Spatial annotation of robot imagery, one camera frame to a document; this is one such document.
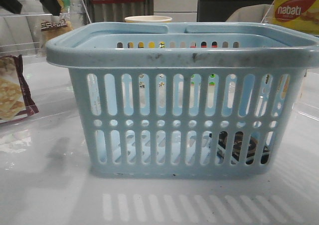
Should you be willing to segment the light blue plastic basket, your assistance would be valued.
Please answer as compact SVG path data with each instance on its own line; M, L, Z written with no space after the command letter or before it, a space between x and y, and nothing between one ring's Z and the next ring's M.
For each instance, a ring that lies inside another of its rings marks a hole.
M291 110L256 117L265 72L255 56L271 39L252 22L97 22L46 43L68 69L92 167L105 174L259 174L273 164ZM223 164L215 163L221 131ZM240 161L230 164L235 133ZM246 165L252 133L260 133ZM265 145L267 164L261 164Z

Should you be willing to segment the dark grey cabinet counter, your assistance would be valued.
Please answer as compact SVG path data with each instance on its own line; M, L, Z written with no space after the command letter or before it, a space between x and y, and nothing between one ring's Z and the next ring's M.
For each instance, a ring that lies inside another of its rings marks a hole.
M198 0L197 21L226 21L239 8L272 2L273 0Z

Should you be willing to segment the maroon cracker snack bag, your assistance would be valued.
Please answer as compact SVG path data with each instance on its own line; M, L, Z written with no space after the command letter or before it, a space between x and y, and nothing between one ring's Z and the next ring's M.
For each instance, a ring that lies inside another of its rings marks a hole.
M22 56L0 58L0 123L5 124L37 114L39 109L31 97L23 75Z

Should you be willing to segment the dark tissue pack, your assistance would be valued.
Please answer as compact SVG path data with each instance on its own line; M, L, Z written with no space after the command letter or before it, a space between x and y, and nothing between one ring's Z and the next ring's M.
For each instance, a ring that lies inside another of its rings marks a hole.
M226 152L226 145L227 145L227 137L228 133L226 131L221 131L218 135L218 141L216 145L216 153L215 153L215 163L216 164L223 164ZM246 152L246 165L253 164L255 160L255 154L257 151L257 146L259 144L260 133L252 133L248 143L248 150ZM233 146L232 146L232 154L230 158L230 164L236 165L240 161L240 154L242 151L242 145L244 142L244 133L242 131L238 131L235 133ZM265 145L263 148L263 152L261 155L261 164L267 164L270 155L270 148L269 145Z

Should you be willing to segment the yellow popcorn paper cup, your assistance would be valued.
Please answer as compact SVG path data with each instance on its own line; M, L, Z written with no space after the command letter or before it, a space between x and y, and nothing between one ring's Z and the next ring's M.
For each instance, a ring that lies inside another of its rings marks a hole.
M169 16L161 15L140 15L140 16L128 16L125 19L128 23L165 23L171 22L172 18Z

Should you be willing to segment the right clear acrylic shelf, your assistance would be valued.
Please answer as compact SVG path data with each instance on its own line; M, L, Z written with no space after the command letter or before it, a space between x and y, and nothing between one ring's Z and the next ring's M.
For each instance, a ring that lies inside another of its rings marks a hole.
M319 66L319 0L274 0L268 24L259 28L271 39L255 59L265 72L255 116L287 114L308 69Z

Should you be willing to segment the yellow nabati wafer box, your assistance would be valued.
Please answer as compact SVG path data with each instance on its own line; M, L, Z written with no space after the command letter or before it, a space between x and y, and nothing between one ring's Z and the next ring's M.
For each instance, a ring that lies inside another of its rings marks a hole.
M274 0L271 24L319 34L319 0Z

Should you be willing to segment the clear acrylic display shelf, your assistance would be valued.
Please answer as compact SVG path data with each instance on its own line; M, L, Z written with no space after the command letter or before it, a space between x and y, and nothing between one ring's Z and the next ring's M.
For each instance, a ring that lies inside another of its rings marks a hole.
M26 80L25 69L31 64L43 62L45 58L45 55L38 54L39 32L36 22L41 16L52 14L37 0L19 0L19 2L22 4L21 14L13 14L3 7L0 8L0 57L21 55L23 75ZM83 0L70 0L70 8L66 13L70 13L73 29L90 21Z

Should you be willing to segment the bread packet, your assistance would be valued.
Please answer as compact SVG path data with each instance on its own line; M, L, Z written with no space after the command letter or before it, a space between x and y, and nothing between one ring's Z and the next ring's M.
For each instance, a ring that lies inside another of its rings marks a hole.
M70 13L61 13L59 16L41 16L36 25L39 32L38 54L41 56L45 55L45 46L49 40L73 30Z

